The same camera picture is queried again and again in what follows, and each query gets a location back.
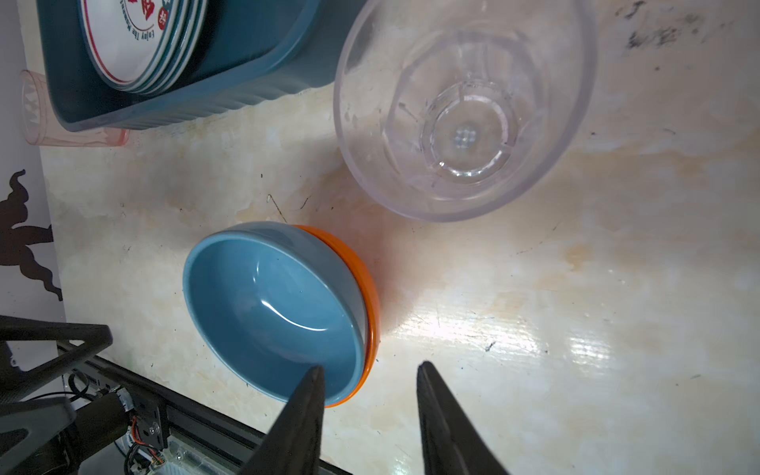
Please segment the blue bowl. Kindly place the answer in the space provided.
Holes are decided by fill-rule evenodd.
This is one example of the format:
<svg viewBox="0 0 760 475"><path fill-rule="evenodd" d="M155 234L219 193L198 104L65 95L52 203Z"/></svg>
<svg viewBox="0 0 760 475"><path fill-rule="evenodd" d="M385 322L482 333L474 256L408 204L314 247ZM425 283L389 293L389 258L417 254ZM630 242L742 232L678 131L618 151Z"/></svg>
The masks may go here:
<svg viewBox="0 0 760 475"><path fill-rule="evenodd" d="M189 315L208 348L245 383L287 401L322 366L326 404L358 384L367 322L344 261L298 227L252 222L215 233L183 269Z"/></svg>

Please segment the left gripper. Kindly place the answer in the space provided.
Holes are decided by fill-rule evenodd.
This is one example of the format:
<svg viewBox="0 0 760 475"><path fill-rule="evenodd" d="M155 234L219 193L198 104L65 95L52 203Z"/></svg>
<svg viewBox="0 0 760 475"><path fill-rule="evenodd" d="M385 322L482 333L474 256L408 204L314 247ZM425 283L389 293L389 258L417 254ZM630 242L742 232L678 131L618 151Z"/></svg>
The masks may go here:
<svg viewBox="0 0 760 475"><path fill-rule="evenodd" d="M10 342L69 342L73 350L25 370L13 361ZM1 318L1 472L9 474L47 445L67 466L82 460L76 412L65 397L28 401L33 392L53 382L113 343L106 325Z"/></svg>

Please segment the clear cup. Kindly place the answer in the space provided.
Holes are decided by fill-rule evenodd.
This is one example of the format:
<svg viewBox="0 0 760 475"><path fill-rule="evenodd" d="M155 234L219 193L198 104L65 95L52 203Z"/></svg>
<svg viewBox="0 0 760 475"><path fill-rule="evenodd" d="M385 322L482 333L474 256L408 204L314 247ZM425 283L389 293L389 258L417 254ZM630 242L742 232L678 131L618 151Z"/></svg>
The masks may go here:
<svg viewBox="0 0 760 475"><path fill-rule="evenodd" d="M369 1L334 80L342 158L399 215L485 215L562 157L597 60L588 1Z"/></svg>

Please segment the orange bowl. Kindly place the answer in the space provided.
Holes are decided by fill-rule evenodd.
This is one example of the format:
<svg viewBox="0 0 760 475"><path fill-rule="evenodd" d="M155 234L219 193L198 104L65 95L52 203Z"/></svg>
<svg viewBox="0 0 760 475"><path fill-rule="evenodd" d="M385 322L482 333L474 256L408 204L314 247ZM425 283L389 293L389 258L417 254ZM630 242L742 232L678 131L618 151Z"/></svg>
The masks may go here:
<svg viewBox="0 0 760 475"><path fill-rule="evenodd" d="M350 399L361 390L374 366L380 345L381 307L379 294L368 267L351 247L338 237L335 237L324 230L310 226L298 226L298 229L320 239L344 261L346 266L350 269L364 301L367 322L367 339L365 344L365 361L362 376L360 377L358 384L350 392L350 395L334 404L328 405L328 408L334 408L350 401Z"/></svg>

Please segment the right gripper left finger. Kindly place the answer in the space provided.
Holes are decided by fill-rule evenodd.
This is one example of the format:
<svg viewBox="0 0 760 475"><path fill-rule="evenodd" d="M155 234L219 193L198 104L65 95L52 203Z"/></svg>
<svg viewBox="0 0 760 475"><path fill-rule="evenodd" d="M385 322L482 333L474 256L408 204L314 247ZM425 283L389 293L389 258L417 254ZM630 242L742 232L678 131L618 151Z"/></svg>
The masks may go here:
<svg viewBox="0 0 760 475"><path fill-rule="evenodd" d="M318 474L325 393L325 370L314 366L239 474Z"/></svg>

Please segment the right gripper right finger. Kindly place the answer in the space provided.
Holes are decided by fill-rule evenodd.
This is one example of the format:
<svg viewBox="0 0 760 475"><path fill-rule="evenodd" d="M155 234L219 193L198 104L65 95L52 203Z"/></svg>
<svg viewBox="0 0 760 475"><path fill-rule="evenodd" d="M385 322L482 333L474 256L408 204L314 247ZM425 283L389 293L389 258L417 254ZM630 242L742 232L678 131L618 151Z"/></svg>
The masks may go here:
<svg viewBox="0 0 760 475"><path fill-rule="evenodd" d="M485 445L437 368L423 362L417 398L425 473L506 474Z"/></svg>

